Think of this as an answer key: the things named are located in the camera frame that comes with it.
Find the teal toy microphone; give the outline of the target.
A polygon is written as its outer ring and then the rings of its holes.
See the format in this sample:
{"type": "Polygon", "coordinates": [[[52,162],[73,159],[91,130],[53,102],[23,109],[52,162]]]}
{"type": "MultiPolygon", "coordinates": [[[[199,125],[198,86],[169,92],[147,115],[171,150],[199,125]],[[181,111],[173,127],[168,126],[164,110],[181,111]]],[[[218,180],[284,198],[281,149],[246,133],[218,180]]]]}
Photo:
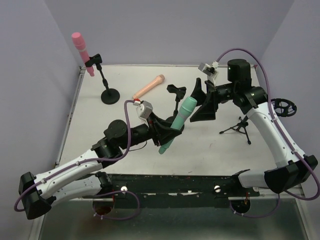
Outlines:
{"type": "Polygon", "coordinates": [[[177,115],[173,118],[172,121],[166,120],[170,124],[170,128],[174,130],[181,130],[185,121],[193,113],[196,108],[197,100],[191,96],[187,97],[182,105],[180,106],[177,115]]]}

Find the black round-base mic stand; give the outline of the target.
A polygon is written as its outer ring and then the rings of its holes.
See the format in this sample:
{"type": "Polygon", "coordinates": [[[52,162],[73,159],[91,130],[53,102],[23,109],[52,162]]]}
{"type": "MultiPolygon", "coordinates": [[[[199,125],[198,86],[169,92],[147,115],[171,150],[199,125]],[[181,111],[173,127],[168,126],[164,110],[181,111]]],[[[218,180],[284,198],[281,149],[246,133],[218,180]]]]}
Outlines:
{"type": "Polygon", "coordinates": [[[101,93],[100,99],[101,101],[106,104],[106,105],[113,105],[118,102],[120,99],[120,93],[114,89],[114,88],[109,88],[109,84],[107,79],[104,76],[103,70],[102,70],[102,57],[100,54],[96,54],[94,56],[90,56],[89,60],[85,62],[85,66],[87,69],[89,67],[92,67],[93,65],[96,66],[96,69],[99,71],[100,76],[102,78],[102,84],[105,87],[105,90],[101,93]]]}

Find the pink toy microphone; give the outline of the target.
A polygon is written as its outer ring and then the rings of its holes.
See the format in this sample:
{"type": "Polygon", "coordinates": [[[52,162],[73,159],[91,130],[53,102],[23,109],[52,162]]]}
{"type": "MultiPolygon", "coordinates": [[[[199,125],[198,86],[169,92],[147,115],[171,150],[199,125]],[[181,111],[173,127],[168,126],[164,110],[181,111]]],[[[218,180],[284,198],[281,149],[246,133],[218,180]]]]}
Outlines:
{"type": "Polygon", "coordinates": [[[88,54],[87,46],[82,34],[80,32],[74,32],[71,35],[71,39],[72,39],[73,45],[79,52],[79,55],[86,67],[87,72],[91,77],[94,77],[95,76],[94,68],[92,66],[86,65],[86,63],[90,60],[90,56],[88,54]]]}

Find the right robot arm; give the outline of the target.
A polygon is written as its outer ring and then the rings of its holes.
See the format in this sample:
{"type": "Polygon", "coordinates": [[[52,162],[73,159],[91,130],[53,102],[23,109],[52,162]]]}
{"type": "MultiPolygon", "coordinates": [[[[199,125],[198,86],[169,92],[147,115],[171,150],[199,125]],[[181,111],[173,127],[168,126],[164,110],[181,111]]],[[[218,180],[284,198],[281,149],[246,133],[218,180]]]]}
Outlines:
{"type": "Polygon", "coordinates": [[[318,165],[314,155],[306,155],[288,132],[283,129],[273,107],[269,106],[268,95],[260,86],[252,85],[251,65],[244,59],[227,62],[228,84],[216,85],[218,62],[202,63],[199,70],[207,75],[206,92],[201,79],[197,78],[191,94],[197,100],[197,111],[191,122],[212,121],[216,118],[219,104],[232,101],[245,115],[241,121],[251,121],[262,135],[274,158],[276,168],[266,171],[245,170],[238,174],[244,188],[267,188],[280,194],[306,181],[310,169],[318,165]]]}

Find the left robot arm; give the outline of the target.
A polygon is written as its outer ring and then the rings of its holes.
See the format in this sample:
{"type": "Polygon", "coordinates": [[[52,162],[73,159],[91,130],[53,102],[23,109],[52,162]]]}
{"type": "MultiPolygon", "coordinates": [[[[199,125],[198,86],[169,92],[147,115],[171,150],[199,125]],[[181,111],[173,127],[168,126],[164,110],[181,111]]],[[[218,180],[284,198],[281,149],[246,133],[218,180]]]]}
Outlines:
{"type": "Polygon", "coordinates": [[[130,126],[128,115],[125,120],[112,121],[104,137],[77,158],[36,175],[24,173],[20,177],[17,200],[23,205],[21,212],[28,220],[33,220],[61,201],[99,195],[108,185],[100,170],[122,160],[130,147],[148,140],[164,153],[170,142],[182,133],[184,121],[177,116],[173,122],[168,122],[154,113],[136,127],[130,126]]]}

